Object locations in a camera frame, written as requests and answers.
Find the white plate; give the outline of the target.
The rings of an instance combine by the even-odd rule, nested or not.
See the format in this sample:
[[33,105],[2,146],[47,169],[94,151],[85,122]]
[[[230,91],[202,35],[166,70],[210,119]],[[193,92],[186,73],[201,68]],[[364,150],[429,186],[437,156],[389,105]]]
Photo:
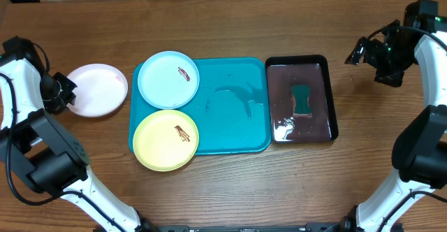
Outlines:
[[88,64],[75,69],[68,79],[76,84],[71,112],[82,117],[102,117],[116,111],[125,101],[128,82],[117,68],[107,64]]

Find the green sponge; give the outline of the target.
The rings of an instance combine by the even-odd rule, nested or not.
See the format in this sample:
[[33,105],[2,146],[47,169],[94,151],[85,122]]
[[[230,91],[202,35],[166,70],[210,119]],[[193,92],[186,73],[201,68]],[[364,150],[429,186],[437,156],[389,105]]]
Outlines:
[[310,87],[308,85],[293,85],[291,87],[293,114],[311,115],[312,110],[309,106]]

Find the light blue plate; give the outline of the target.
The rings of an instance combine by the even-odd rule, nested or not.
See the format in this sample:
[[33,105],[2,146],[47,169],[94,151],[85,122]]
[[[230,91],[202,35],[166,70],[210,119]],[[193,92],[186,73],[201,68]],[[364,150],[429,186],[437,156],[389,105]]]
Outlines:
[[147,59],[138,72],[137,85],[148,104],[176,109],[196,95],[200,74],[195,62],[176,51],[163,51]]

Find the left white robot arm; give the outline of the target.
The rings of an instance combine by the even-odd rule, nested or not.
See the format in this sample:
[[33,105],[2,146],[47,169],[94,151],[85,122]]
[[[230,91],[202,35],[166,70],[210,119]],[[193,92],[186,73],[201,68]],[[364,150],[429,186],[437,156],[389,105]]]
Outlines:
[[1,161],[17,200],[40,206],[62,198],[104,231],[157,231],[93,173],[84,147],[55,118],[75,102],[76,85],[50,74],[42,47],[15,36],[1,54]]

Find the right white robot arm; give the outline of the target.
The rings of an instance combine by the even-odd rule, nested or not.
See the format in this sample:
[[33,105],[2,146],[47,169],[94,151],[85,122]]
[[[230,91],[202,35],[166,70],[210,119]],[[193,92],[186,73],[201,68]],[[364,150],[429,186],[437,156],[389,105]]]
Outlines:
[[399,87],[405,70],[416,64],[423,82],[422,112],[397,137],[392,150],[393,169],[379,188],[352,208],[329,231],[402,231],[398,219],[424,196],[446,186],[446,18],[438,3],[417,0],[404,12],[404,20],[362,37],[346,64],[368,63],[376,69],[376,82]]

